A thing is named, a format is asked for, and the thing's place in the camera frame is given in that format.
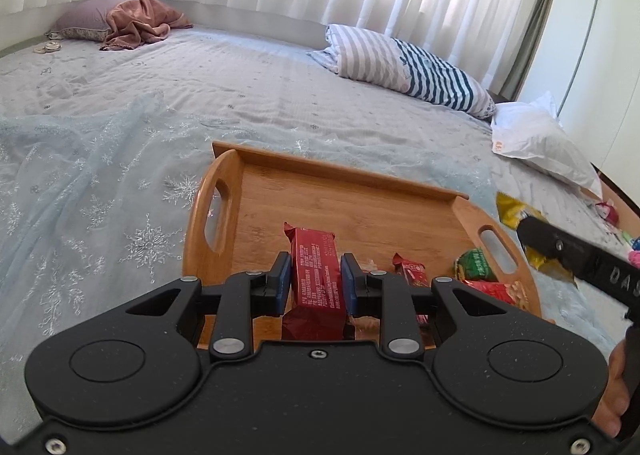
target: red candy wrapper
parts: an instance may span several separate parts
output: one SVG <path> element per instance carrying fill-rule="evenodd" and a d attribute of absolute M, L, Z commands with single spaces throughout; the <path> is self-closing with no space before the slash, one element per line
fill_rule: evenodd
<path fill-rule="evenodd" d="M 347 312 L 334 234 L 286 222 L 284 232 L 291 242 L 294 307 L 282 318 L 282 339 L 341 340 Z"/>
<path fill-rule="evenodd" d="M 466 283 L 469 287 L 478 289 L 484 294 L 493 296 L 498 300 L 507 302 L 510 305 L 515 305 L 522 310 L 529 310 L 529 302 L 527 295 L 524 292 L 524 287 L 520 282 L 515 283 L 497 283 L 494 281 L 471 281 L 460 280 L 462 283 Z"/>
<path fill-rule="evenodd" d="M 431 280 L 427 278 L 424 266 L 420 262 L 406 260 L 396 253 L 392 263 L 396 268 L 396 273 L 404 276 L 404 279 L 409 285 L 414 287 L 431 287 Z M 424 314 L 418 314 L 416 318 L 420 326 L 427 326 L 429 324 L 428 318 Z"/>

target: green curtain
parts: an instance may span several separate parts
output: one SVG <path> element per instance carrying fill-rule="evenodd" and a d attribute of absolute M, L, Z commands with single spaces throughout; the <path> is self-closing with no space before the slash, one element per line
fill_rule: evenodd
<path fill-rule="evenodd" d="M 500 96 L 504 96 L 510 100 L 514 100 L 518 96 L 524 79 L 527 77 L 527 72 L 529 72 L 529 66 L 531 65 L 533 56 L 538 48 L 542 31 L 545 28 L 546 18 L 549 14 L 549 9 L 551 9 L 551 2 L 552 0 L 536 1 L 536 6 L 529 20 L 527 31 L 522 39 L 522 45 L 516 55 L 516 60 L 513 63 L 513 67 L 511 67 L 507 79 L 502 89 L 500 89 Z"/>

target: purple pillow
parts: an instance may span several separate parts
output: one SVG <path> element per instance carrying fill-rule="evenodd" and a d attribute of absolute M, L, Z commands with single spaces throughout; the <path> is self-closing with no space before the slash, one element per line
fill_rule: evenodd
<path fill-rule="evenodd" d="M 71 7 L 45 34 L 53 39 L 75 38 L 103 42 L 111 28 L 107 13 L 125 0 L 86 0 Z"/>

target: wooden tray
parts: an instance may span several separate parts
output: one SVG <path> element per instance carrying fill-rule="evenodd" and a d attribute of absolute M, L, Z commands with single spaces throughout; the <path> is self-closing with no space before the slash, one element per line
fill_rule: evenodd
<path fill-rule="evenodd" d="M 530 311 L 540 316 L 538 291 L 524 257 L 466 194 L 246 146 L 213 143 L 213 151 L 216 159 L 191 209 L 183 275 L 211 285 L 238 271 L 269 269 L 279 251 L 290 250 L 282 230 L 286 221 L 332 231 L 338 257 L 353 253 L 361 265 L 373 262 L 393 271 L 391 259 L 398 252 L 423 263 L 429 278 L 452 276 L 456 258 L 482 247 L 498 280 L 519 280 Z M 222 208 L 210 247 L 205 225 L 216 188 Z M 514 273 L 503 272 L 483 244 L 480 233 L 486 229 L 493 230 L 513 258 Z M 202 342 L 208 342 L 212 323 L 207 317 Z M 280 331 L 280 319 L 254 320 L 254 345 L 279 339 Z"/>

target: white plastic bag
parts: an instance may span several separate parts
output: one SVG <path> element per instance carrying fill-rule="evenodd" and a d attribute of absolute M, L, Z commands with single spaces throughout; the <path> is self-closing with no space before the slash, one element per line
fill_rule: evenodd
<path fill-rule="evenodd" d="M 556 121 L 556 104 L 550 93 L 531 103 L 497 104 L 491 127 L 495 154 L 522 159 L 602 199 L 600 179 Z"/>

